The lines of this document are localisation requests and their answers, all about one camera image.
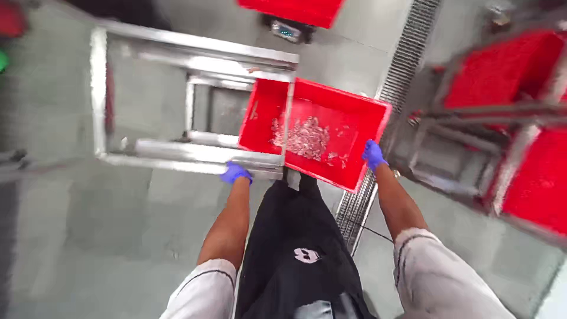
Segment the metal rail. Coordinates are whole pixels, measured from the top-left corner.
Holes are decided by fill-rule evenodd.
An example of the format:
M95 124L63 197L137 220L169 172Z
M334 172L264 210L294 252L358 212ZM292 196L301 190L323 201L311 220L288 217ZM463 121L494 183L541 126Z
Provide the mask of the metal rail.
M130 57L176 66L187 71L185 133L175 141L122 139L111 147L113 118L107 108L107 50L109 41L119 41ZM293 97L299 56L264 48L156 30L112 21L100 21L91 33L91 103L95 157L113 165L129 165L222 174L226 162L235 161L256 178L279 179L283 175L282 154L239 150L238 136L196 131L193 127L194 90L197 85L251 91L256 79L288 82ZM289 121L291 99L286 105Z

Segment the hand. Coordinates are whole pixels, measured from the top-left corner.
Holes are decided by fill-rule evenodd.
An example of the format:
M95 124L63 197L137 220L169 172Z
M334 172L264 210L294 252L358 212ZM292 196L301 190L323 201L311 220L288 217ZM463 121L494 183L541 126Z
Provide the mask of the hand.
M246 177L250 180L250 185L252 184L252 176L250 176L250 173L242 166L232 162L228 162L226 166L228 167L228 170L224 174L221 174L221 180L223 182L234 184L234 181L237 178Z
M382 163L386 163L386 165L388 165L388 162L386 162L382 156L382 150L373 140L366 141L364 153L362 153L362 159L368 161L368 167L372 171L376 171L376 167Z

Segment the metal grate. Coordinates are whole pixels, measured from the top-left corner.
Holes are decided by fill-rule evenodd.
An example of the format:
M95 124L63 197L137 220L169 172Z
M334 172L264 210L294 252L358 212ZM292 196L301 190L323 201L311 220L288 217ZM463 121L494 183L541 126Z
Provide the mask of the metal grate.
M386 80L378 91L379 99L390 102L393 107L382 137L383 141L388 140L393 123L399 118L411 81L425 51L440 2L441 0L414 0L411 5ZM374 201L375 188L374 174L368 171L358 193L345 192L342 196L336 220L351 254L354 254L358 245L362 225L366 222L369 208Z

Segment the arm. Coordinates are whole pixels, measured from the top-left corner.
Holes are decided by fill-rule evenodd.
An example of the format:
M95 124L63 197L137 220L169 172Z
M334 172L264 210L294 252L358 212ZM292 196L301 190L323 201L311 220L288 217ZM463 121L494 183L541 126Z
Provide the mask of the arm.
M205 237L197 267L171 294L160 319L229 319L232 314L236 272L248 235L252 177L237 164L227 166L221 175L232 184L226 206Z
M427 229L427 224L413 199L394 177L382 150L374 141L368 141L362 156L374 172L378 184L378 200L386 219L388 230L395 240L402 230L408 228Z
M249 199L250 179L239 176L232 184L226 207L218 215L203 242L197 265L211 259L225 259L238 270L250 223Z
M380 208L394 240L403 318L513 318L474 269L428 231L374 141L366 143L363 159L376 176Z

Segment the white sleeve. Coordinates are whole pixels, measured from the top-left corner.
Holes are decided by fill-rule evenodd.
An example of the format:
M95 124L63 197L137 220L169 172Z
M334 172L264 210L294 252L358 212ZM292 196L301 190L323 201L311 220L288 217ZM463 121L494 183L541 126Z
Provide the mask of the white sleeve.
M425 229L398 235L394 263L402 318L514 318L474 269Z
M171 294L160 319L230 319L236 269L231 262L213 259L198 265Z

